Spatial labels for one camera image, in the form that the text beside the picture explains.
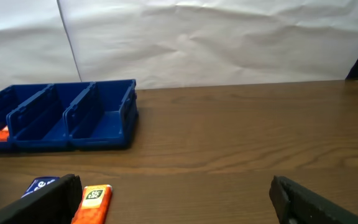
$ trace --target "blue tray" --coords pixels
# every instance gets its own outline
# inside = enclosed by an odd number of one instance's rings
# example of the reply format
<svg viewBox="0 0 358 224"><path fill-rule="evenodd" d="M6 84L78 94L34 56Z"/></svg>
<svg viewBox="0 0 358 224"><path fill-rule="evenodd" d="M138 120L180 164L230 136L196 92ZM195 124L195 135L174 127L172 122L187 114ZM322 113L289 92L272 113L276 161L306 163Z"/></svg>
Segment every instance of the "blue tray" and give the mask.
<svg viewBox="0 0 358 224"><path fill-rule="evenodd" d="M0 151L128 146L138 116L135 80L14 85L0 91Z"/></svg>

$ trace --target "orange package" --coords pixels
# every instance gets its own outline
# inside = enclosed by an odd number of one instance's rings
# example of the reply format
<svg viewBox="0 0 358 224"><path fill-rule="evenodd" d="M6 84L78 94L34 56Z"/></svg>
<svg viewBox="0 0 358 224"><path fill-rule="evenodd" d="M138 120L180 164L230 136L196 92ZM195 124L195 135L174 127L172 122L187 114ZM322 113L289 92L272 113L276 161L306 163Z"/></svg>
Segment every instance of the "orange package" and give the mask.
<svg viewBox="0 0 358 224"><path fill-rule="evenodd" d="M5 128L2 128L0 130L0 141L7 141L8 137L9 137L9 130L7 126L5 126Z"/></svg>
<svg viewBox="0 0 358 224"><path fill-rule="evenodd" d="M103 224L112 196L110 185L86 186L71 224Z"/></svg>

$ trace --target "wrinkled paper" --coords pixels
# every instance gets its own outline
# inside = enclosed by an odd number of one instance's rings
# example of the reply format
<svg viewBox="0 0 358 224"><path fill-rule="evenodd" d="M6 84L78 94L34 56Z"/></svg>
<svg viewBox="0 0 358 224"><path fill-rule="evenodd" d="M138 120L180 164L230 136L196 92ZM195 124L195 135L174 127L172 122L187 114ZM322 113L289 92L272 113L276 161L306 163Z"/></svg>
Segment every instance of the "wrinkled paper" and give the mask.
<svg viewBox="0 0 358 224"><path fill-rule="evenodd" d="M0 90L79 81L57 2L0 0Z"/></svg>
<svg viewBox="0 0 358 224"><path fill-rule="evenodd" d="M83 81L139 88L340 80L358 0L60 0Z"/></svg>

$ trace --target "brown surface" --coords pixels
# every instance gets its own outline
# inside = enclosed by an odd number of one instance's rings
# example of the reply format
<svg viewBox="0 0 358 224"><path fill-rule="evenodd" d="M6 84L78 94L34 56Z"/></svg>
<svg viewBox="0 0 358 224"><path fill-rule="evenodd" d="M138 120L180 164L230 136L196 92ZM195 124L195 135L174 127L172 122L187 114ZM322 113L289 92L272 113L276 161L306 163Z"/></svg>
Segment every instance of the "brown surface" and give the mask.
<svg viewBox="0 0 358 224"><path fill-rule="evenodd" d="M274 174L358 214L358 84L138 90L126 151L0 155L0 208L33 178L111 184L106 223L278 223Z"/></svg>

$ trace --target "white paper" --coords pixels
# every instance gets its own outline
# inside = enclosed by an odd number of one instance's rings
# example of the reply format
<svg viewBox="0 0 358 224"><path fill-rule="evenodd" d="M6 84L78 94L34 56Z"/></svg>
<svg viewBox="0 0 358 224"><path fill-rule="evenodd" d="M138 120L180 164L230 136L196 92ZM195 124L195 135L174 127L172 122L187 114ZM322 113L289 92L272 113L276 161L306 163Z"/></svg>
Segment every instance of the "white paper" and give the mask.
<svg viewBox="0 0 358 224"><path fill-rule="evenodd" d="M139 88L344 79L358 0L60 0L83 80Z"/></svg>
<svg viewBox="0 0 358 224"><path fill-rule="evenodd" d="M0 0L0 90L79 80L57 2Z"/></svg>

